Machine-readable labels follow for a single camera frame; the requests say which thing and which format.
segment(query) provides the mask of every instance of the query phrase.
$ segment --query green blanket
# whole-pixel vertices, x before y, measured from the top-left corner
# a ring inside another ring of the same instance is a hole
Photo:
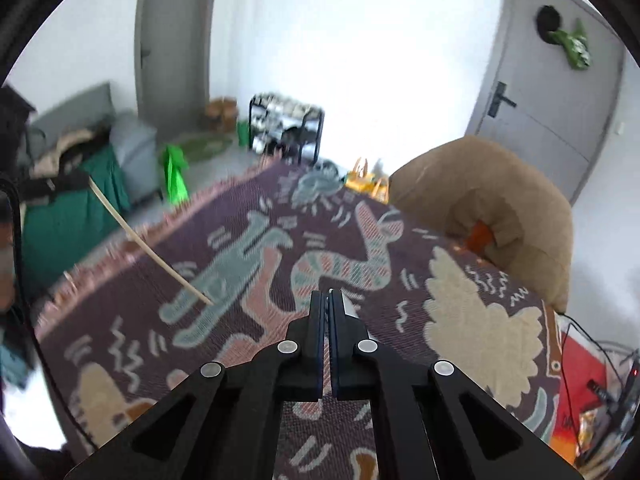
[[[124,176],[107,146],[82,163],[120,213],[129,210]],[[39,296],[103,241],[118,223],[87,189],[62,194],[48,205],[27,210],[22,234],[27,296]]]

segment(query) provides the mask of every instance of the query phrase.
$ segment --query wooden stick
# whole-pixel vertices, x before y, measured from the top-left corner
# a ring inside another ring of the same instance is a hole
[[[145,244],[144,240],[140,238],[137,232],[135,232],[129,224],[125,221],[125,219],[120,216],[120,213],[116,211],[116,209],[111,205],[107,197],[105,197],[100,188],[95,185],[95,182],[92,179],[89,179],[89,187],[91,191],[98,197],[98,200],[102,203],[102,205],[107,209],[111,216],[116,219],[116,222],[120,224],[120,226],[124,229],[124,231],[129,235],[129,237],[140,246],[140,249],[145,251],[148,256],[155,261],[160,267],[162,267],[172,278],[176,279],[178,283],[180,283],[184,288],[191,291],[200,301],[206,303],[208,305],[213,305],[213,301],[207,298],[202,292],[200,292],[197,288],[195,288],[191,283],[185,280],[180,274],[175,272],[160,256],[158,256],[151,247]]]

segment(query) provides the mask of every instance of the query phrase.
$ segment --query gray cushion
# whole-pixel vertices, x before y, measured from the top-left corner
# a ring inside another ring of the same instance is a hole
[[[97,124],[113,121],[114,117],[110,83],[90,88],[37,117],[29,125],[31,153],[34,158],[39,158],[55,145],[62,134],[82,128],[91,129]]]
[[[150,142],[155,146],[157,132],[155,127],[143,123],[131,111],[119,114],[111,125],[109,141],[120,167],[124,168],[127,161]]]
[[[127,159],[122,172],[132,206],[158,190],[161,173],[155,140],[136,150],[135,154]]]

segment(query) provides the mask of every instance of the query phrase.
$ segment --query gray door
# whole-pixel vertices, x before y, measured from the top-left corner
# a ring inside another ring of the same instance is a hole
[[[138,106],[161,140],[201,126],[212,0],[140,0]]]
[[[542,6],[554,6],[568,32],[576,18],[582,20],[593,59],[588,70],[572,70],[560,46],[540,39],[535,19]],[[595,10],[576,0],[513,0],[508,9],[506,45],[478,134],[537,167],[573,202],[616,101],[623,43]],[[492,117],[497,90],[512,104],[502,101]]]

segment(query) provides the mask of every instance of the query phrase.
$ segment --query green toy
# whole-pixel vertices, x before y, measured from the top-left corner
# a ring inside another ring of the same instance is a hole
[[[188,200],[189,192],[182,177],[182,170],[186,170],[189,165],[184,158],[182,149],[174,144],[168,144],[164,149],[162,165],[164,166],[164,180],[169,202],[178,205]]]
[[[574,70],[587,70],[591,66],[591,54],[587,33],[580,18],[575,20],[575,29],[572,34],[558,29],[549,32],[549,36],[564,47],[567,59]]]

